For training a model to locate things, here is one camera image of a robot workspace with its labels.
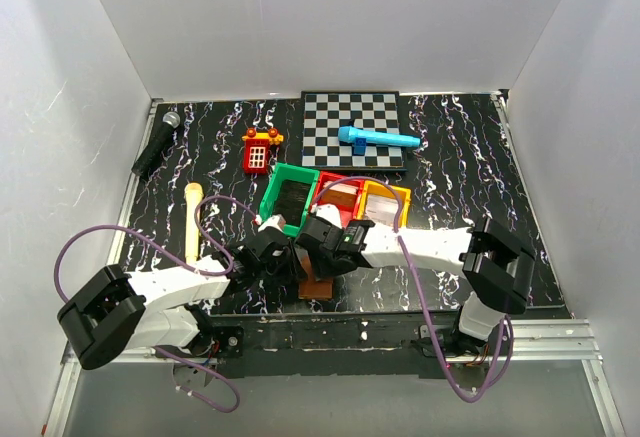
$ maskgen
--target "chessboard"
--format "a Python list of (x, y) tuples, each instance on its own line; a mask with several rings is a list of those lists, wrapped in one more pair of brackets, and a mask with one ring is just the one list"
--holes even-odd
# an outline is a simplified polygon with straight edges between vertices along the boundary
[(302, 166), (342, 171), (403, 171), (405, 149), (367, 145), (353, 155), (351, 144), (338, 140), (338, 129), (400, 134), (397, 92), (303, 92)]

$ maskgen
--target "yellow bin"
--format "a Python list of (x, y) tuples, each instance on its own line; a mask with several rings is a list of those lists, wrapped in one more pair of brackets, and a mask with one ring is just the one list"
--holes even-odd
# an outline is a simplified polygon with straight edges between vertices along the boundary
[[(392, 185), (392, 187), (396, 192), (398, 192), (398, 194), (400, 194), (400, 198), (404, 202), (404, 205), (402, 207), (402, 214), (400, 214), (399, 224), (400, 224), (400, 227), (406, 227), (407, 219), (409, 217), (409, 205), (411, 204), (411, 189), (407, 189), (405, 187), (396, 187), (394, 185)], [(362, 198), (360, 199), (360, 207), (358, 208), (358, 214), (357, 214), (358, 219), (362, 219), (364, 217), (369, 196), (375, 196), (375, 195), (378, 195), (381, 197), (387, 197), (389, 199), (392, 199), (394, 202), (396, 202), (394, 195), (391, 192), (389, 192), (385, 187), (383, 187), (382, 185), (376, 182), (365, 180), (364, 188), (362, 189)], [(386, 218), (380, 218), (380, 219), (372, 215), (368, 215), (368, 217), (371, 220), (392, 226), (393, 217), (391, 215), (394, 213), (395, 212), (387, 213)]]

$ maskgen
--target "marble tabletop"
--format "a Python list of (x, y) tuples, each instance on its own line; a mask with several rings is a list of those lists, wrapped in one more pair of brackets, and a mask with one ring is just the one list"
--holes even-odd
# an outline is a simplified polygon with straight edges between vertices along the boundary
[[(186, 184), (199, 182), (205, 195), (231, 195), (257, 211), (269, 175), (245, 175), (241, 137), (248, 127), (265, 130), (274, 126), (284, 134), (285, 141), (272, 152), (269, 173), (276, 162), (299, 165), (303, 104), (300, 99), (161, 103), (155, 123), (169, 110), (178, 112), (184, 125), (176, 132), (161, 166), (148, 181), (138, 184), (129, 226), (181, 255)], [(406, 172), (370, 175), (412, 190), (408, 226), (455, 228), (469, 225), (484, 214), (492, 216), (537, 251), (530, 305), (564, 305), (500, 122), (495, 96), (400, 96), (399, 115), (408, 133), (422, 139), (422, 147), (407, 153)], [(242, 209), (226, 202), (205, 210), (203, 222), (223, 242), (237, 241), (253, 231)], [(127, 270), (172, 265), (129, 237), (124, 241), (120, 263)], [(420, 277), (430, 309), (455, 309), (469, 295), (469, 284), (458, 276), (421, 270)], [(272, 286), (259, 281), (246, 292), (203, 305), (211, 314), (420, 309), (413, 279), (405, 268), (358, 269), (339, 277), (334, 283), (334, 297), (327, 301), (299, 300), (297, 284)]]

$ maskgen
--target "black microphone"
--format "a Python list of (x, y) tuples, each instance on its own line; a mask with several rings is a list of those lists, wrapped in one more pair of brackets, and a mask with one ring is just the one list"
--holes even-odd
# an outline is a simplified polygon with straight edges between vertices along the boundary
[(179, 125), (180, 116), (176, 112), (167, 112), (164, 114), (162, 123), (149, 139), (147, 146), (133, 164), (133, 167), (131, 167), (131, 172), (138, 177), (148, 175), (151, 166), (167, 147), (167, 144), (172, 139), (173, 133)]

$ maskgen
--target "gray floor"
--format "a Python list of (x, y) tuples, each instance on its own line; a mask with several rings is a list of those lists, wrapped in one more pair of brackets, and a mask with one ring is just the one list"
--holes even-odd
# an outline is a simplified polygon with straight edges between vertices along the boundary
[[(602, 436), (580, 362), (514, 362), (501, 383), (465, 404), (445, 381), (412, 376), (252, 377), (240, 408), (220, 414), (176, 392), (168, 364), (84, 372), (66, 437), (123, 435)], [(212, 383), (205, 393), (230, 404)]]

